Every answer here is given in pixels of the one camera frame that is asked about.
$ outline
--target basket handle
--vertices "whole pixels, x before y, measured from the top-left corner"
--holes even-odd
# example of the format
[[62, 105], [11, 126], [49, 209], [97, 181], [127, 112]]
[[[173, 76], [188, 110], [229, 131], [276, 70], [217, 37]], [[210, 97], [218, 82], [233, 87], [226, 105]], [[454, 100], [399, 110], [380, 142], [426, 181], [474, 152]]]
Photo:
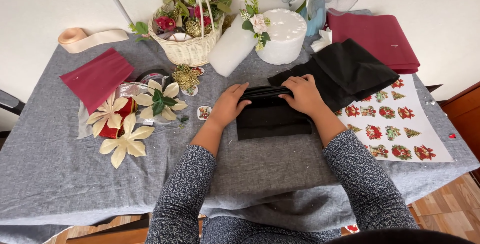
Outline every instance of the basket handle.
[[[213, 16], [212, 16], [212, 9], [210, 8], [210, 2], [208, 0], [205, 0], [207, 3], [207, 8], [208, 8], [208, 15], [210, 16], [211, 24], [212, 24], [212, 31], [215, 32], [215, 26], [214, 26], [214, 21], [213, 21]], [[198, 5], [200, 7], [200, 24], [201, 24], [201, 37], [204, 37], [204, 11], [202, 7], [202, 0], [198, 0]]]

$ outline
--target wicker basket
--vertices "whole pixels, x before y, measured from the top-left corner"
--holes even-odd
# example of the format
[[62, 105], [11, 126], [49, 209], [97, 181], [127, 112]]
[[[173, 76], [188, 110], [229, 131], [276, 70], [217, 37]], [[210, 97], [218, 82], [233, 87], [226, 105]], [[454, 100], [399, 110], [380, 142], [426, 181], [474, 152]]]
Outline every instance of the wicker basket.
[[[208, 2], [208, 0], [205, 1], [207, 3], [208, 13], [210, 15], [213, 27], [214, 19], [212, 16], [212, 10], [210, 9], [210, 2]], [[201, 14], [203, 14], [203, 7], [200, 1], [198, 1], [198, 4], [200, 5]], [[177, 65], [186, 64], [190, 67], [202, 66], [208, 63], [207, 55], [210, 53], [222, 35], [222, 24], [225, 15], [220, 17], [218, 21], [218, 28], [215, 29], [213, 27], [212, 31], [207, 35], [204, 35], [203, 18], [201, 18], [201, 37], [196, 37], [181, 42], [161, 39], [156, 35], [159, 27], [155, 22], [155, 19], [158, 17], [159, 10], [157, 10], [153, 14], [150, 21], [148, 21], [148, 32], [150, 36], [152, 36], [153, 39], [160, 44], [171, 62]]]

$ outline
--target table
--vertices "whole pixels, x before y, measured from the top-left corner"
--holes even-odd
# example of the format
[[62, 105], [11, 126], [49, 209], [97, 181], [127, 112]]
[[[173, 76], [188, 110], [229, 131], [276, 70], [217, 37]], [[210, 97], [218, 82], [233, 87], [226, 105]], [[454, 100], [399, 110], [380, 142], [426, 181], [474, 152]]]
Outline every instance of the table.
[[[317, 36], [306, 37], [304, 48]], [[135, 67], [134, 74], [152, 68], [171, 71], [173, 65], [152, 41], [129, 40], [95, 46], [69, 54], [58, 46], [0, 152], [0, 242], [41, 243], [66, 225], [91, 225], [111, 216], [153, 210], [163, 183], [203, 121], [199, 106], [213, 106], [235, 83], [267, 85], [267, 77], [309, 59], [304, 49], [288, 65], [271, 65], [252, 51], [229, 78], [204, 66], [200, 92], [180, 94], [189, 105], [179, 122], [156, 125], [144, 139], [145, 157], [127, 155], [118, 169], [110, 155], [99, 153], [103, 138], [77, 137], [78, 98], [58, 77], [115, 48]], [[450, 154], [452, 163], [380, 161], [407, 203], [479, 166], [438, 105], [414, 76], [418, 95], [430, 122]], [[201, 213], [231, 215], [293, 230], [322, 231], [354, 222], [343, 188], [321, 155], [321, 141], [312, 135], [237, 141], [236, 124], [224, 131], [218, 167]]]

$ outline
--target burgundy paper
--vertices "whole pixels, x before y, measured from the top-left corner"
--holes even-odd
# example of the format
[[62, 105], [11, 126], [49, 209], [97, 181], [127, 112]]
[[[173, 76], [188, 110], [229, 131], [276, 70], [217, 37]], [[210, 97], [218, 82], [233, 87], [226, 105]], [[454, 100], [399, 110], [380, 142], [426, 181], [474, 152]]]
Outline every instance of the burgundy paper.
[[420, 63], [393, 15], [328, 14], [332, 42], [354, 39], [398, 74], [413, 74]]
[[110, 48], [60, 78], [92, 114], [133, 70], [120, 53]]

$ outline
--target gold decoration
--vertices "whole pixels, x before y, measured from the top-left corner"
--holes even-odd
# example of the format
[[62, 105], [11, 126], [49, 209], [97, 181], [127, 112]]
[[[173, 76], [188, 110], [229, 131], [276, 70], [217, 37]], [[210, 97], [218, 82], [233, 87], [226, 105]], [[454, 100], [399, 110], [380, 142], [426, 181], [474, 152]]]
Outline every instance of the gold decoration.
[[172, 77], [182, 90], [187, 90], [200, 84], [200, 81], [197, 78], [197, 76], [200, 75], [200, 71], [192, 70], [187, 65], [180, 65], [178, 66], [178, 69], [177, 72], [172, 74]]
[[225, 15], [225, 19], [223, 20], [223, 25], [222, 25], [222, 34], [225, 32], [227, 28], [229, 28], [232, 25], [233, 20], [235, 19], [237, 15], [230, 15], [227, 14]]
[[[200, 21], [187, 21], [185, 22], [185, 28], [187, 29], [187, 34], [195, 37], [200, 37], [202, 35], [202, 27], [200, 26]], [[207, 35], [212, 31], [212, 24], [205, 26], [203, 34]]]

